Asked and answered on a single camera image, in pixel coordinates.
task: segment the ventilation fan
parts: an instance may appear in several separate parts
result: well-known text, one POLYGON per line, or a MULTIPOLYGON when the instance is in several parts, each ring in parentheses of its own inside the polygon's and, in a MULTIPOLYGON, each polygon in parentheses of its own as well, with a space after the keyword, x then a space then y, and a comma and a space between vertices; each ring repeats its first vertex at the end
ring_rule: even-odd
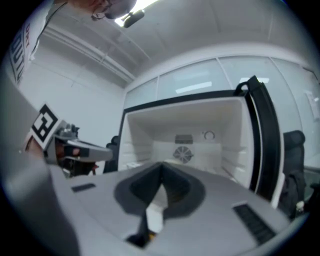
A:
POLYGON ((174 158, 179 159, 183 164, 188 163, 194 156, 187 146, 179 146, 173 153, 174 158))

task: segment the cable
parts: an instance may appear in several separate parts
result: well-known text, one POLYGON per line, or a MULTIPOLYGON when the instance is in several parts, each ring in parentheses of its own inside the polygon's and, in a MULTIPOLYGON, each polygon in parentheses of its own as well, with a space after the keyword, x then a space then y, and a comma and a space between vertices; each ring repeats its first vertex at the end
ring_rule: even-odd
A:
POLYGON ((62 7, 64 7, 66 4, 67 4, 67 2, 63 3, 62 5, 60 5, 59 8, 56 9, 56 10, 51 14, 51 16, 48 18, 48 20, 46 21, 46 23, 45 23, 42 31, 40 32, 38 38, 36 39, 36 43, 35 43, 35 46, 34 46, 34 48, 33 48, 33 50, 32 50, 32 53, 36 50, 37 45, 38 45, 39 40, 40 40, 40 37, 41 37, 42 33, 45 31, 46 27, 48 26, 51 18, 52 18, 62 7))

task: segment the person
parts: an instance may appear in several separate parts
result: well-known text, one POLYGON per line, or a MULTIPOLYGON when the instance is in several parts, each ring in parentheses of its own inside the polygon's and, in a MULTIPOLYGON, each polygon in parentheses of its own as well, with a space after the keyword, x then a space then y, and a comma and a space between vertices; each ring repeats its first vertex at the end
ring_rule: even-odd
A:
MULTIPOLYGON (((103 17, 116 19, 130 12, 137 0, 44 0, 32 15, 25 21, 22 28, 16 34, 9 51, 4 59, 6 74, 11 82, 18 87, 24 73, 28 69, 39 45, 39 38, 46 26, 46 17, 53 5, 70 4, 81 10, 94 21, 103 17)), ((44 153, 37 141, 27 134, 23 149, 37 157, 43 158, 44 153)), ((73 155, 79 154, 79 149, 73 150, 73 155)), ((64 157, 64 147, 56 144, 57 159, 64 157)))

